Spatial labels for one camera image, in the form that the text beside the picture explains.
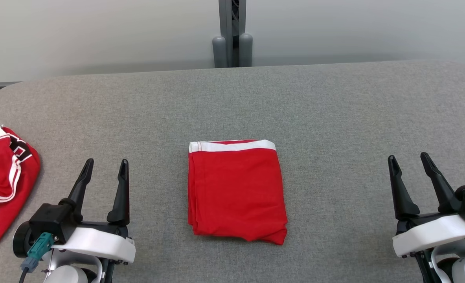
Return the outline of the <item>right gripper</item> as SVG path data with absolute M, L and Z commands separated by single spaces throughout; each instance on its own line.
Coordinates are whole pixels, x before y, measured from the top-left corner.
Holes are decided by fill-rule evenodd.
M 401 167 L 396 157 L 390 155 L 388 168 L 394 213 L 398 221 L 397 233 L 392 238 L 394 252 L 397 257 L 404 257 L 433 249 L 436 256 L 465 257 L 465 220 L 456 213 L 461 201 L 429 154 L 422 152 L 420 158 L 426 175 L 432 181 L 439 213 L 419 215 L 420 209 L 413 203 L 402 180 Z

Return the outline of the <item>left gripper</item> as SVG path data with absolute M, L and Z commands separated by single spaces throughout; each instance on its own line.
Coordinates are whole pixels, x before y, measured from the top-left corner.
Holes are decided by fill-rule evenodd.
M 74 219 L 83 220 L 81 210 L 86 187 L 92 178 L 94 159 L 87 159 L 68 199 L 74 203 Z M 112 210 L 108 212 L 107 222 L 116 225 L 101 227 L 77 227 L 64 244 L 54 244 L 54 249 L 66 250 L 97 258 L 133 263 L 136 247 L 129 235 L 130 197 L 129 162 L 121 161 L 118 172 L 118 187 Z

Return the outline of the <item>red jersey black print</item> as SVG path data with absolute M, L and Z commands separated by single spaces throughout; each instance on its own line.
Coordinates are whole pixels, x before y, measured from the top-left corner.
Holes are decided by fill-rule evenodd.
M 20 213 L 39 172 L 38 152 L 0 124 L 0 240 Z

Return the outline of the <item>plain red garment white band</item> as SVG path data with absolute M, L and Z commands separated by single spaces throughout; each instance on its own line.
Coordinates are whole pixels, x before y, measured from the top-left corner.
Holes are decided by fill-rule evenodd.
M 187 191 L 195 235 L 284 244 L 288 218 L 273 142 L 191 142 Z

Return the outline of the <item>grey partition post with feet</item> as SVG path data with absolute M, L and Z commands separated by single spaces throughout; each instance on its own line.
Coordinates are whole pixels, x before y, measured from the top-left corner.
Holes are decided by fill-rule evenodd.
M 218 0 L 220 36 L 212 39 L 215 68 L 252 66 L 253 37 L 246 32 L 247 0 Z

